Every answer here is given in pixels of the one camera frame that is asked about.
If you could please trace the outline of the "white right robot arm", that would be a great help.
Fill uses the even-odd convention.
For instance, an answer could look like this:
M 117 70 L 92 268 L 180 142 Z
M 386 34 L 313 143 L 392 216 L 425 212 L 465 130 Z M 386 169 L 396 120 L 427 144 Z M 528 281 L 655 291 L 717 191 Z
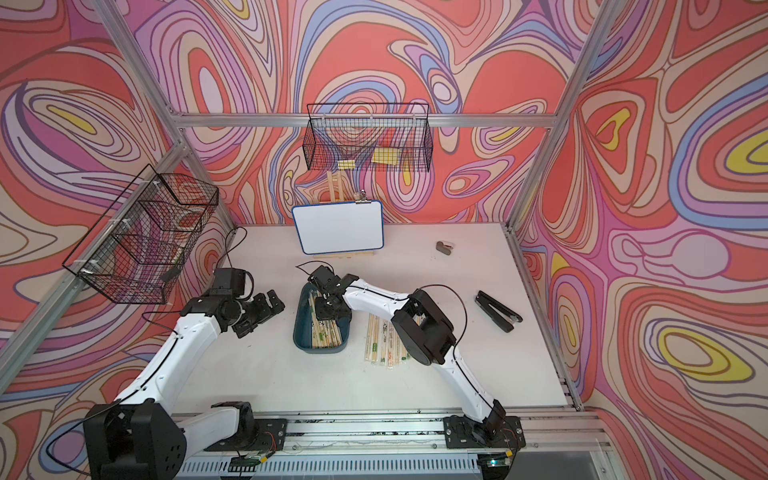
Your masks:
M 388 320 L 407 353 L 418 363 L 438 369 L 461 400 L 463 416 L 473 440 L 488 446 L 501 433 L 506 411 L 488 393 L 459 350 L 461 338 L 447 315 L 423 288 L 397 293 L 376 287 L 353 274 L 340 277 L 326 265 L 308 275 L 319 293 L 315 312 L 331 320 L 354 311 Z

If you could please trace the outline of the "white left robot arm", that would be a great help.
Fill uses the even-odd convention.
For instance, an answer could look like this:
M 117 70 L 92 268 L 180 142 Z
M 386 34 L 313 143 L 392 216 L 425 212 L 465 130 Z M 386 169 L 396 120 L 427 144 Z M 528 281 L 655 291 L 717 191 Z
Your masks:
M 247 293 L 252 283 L 245 270 L 216 270 L 212 286 L 186 303 L 137 378 L 112 404 L 89 411 L 83 429 L 92 478 L 173 479 L 188 458 L 210 447 L 277 451 L 276 431 L 258 425 L 247 401 L 220 402 L 181 422 L 172 418 L 185 383 L 221 334 L 243 338 L 284 311 L 274 291 Z

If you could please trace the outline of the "chopsticks pair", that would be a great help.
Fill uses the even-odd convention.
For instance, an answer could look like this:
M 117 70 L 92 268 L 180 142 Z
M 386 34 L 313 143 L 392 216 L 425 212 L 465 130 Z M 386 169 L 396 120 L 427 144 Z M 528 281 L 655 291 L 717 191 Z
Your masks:
M 374 323 L 375 323 L 374 316 L 372 314 L 369 314 L 367 330 L 366 330 L 365 353 L 364 353 L 364 361 L 368 363 L 371 362 L 373 334 L 375 333 Z
M 380 350 L 380 319 L 377 316 L 372 316 L 371 321 L 371 362 L 377 364 L 379 362 L 379 350 Z

